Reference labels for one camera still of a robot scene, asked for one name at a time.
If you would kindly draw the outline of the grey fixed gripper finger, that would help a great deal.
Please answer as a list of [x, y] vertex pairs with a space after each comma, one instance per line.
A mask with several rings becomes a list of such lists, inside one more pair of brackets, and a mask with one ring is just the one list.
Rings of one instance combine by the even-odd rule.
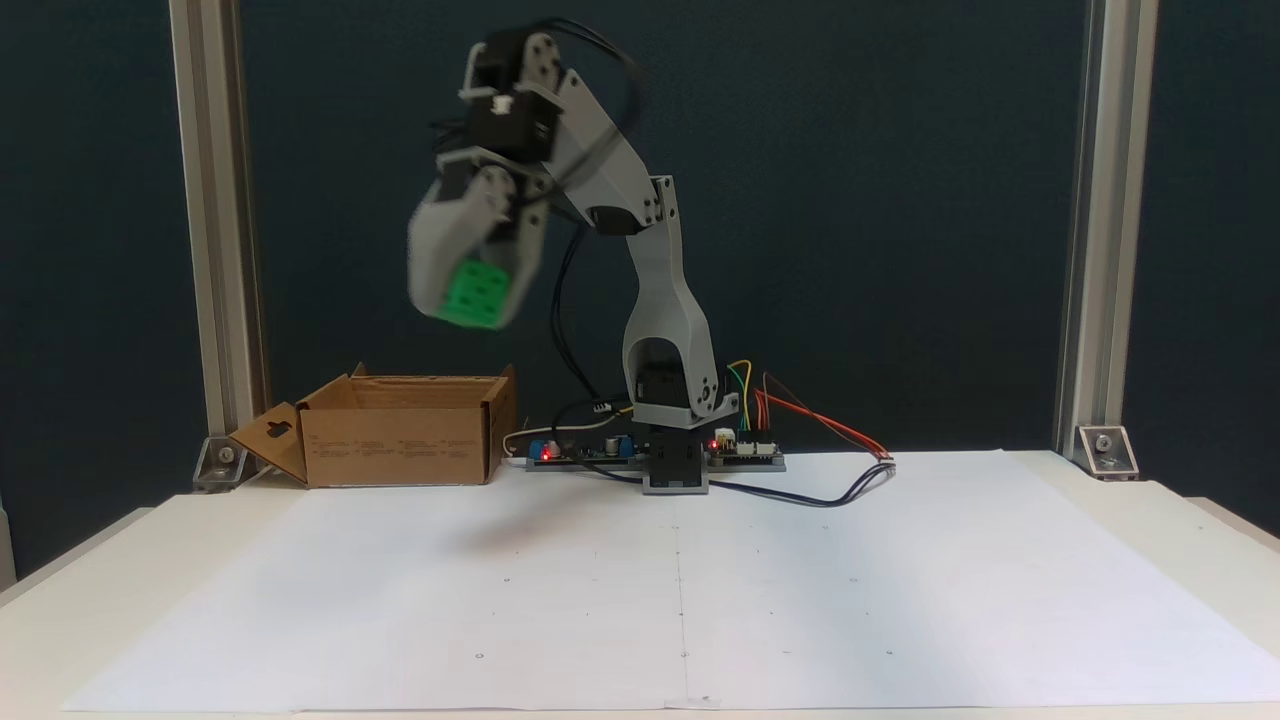
[[540, 272], [548, 215], [549, 201], [543, 199], [526, 202], [512, 218], [513, 238], [509, 249], [499, 252], [500, 265], [509, 275], [499, 328], [508, 327], [518, 316]]

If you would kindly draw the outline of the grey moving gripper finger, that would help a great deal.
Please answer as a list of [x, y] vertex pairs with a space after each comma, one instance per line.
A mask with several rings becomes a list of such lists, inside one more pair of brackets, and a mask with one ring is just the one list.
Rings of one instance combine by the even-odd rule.
[[439, 184], [410, 222], [408, 283], [413, 306], [443, 322], [499, 322], [509, 275], [511, 201], [476, 178], [461, 199], [440, 201]]

